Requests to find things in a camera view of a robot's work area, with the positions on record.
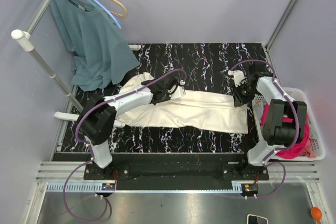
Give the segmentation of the white t shirt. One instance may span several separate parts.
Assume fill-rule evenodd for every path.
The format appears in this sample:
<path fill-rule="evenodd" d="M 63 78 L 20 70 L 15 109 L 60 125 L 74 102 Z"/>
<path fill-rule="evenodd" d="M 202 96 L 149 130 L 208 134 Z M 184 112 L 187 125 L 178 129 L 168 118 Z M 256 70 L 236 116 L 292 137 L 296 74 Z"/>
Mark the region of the white t shirt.
<path fill-rule="evenodd" d="M 181 98 L 138 106 L 117 116 L 129 126 L 185 127 L 224 133 L 248 133 L 247 107 L 234 107 L 233 96 L 185 90 Z"/>

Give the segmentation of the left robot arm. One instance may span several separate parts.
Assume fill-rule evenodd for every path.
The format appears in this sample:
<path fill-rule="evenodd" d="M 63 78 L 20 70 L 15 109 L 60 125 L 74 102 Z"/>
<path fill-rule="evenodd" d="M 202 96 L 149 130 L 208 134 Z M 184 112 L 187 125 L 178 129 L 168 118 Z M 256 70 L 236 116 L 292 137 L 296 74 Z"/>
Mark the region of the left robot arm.
<path fill-rule="evenodd" d="M 162 76 L 141 82 L 137 87 L 111 97 L 92 96 L 77 119 L 76 140 L 89 145 L 95 174 L 103 180 L 113 175 L 108 139 L 115 120 L 143 105 L 157 105 L 185 95 L 184 80 Z"/>

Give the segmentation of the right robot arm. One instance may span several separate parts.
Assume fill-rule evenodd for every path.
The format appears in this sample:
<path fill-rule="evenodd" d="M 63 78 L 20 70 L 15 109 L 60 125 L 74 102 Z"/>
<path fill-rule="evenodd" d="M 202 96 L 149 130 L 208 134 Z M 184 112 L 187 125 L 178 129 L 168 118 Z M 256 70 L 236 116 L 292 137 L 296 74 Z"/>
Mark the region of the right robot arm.
<path fill-rule="evenodd" d="M 259 142 L 247 153 L 247 160 L 238 167 L 239 176 L 250 180 L 257 174 L 256 166 L 265 166 L 279 151 L 289 150 L 301 142 L 305 133 L 307 105 L 291 97 L 275 77 L 261 72 L 251 73 L 245 78 L 240 70 L 230 70 L 233 78 L 232 93 L 234 106 L 239 107 L 261 95 L 268 104 L 268 112 Z"/>

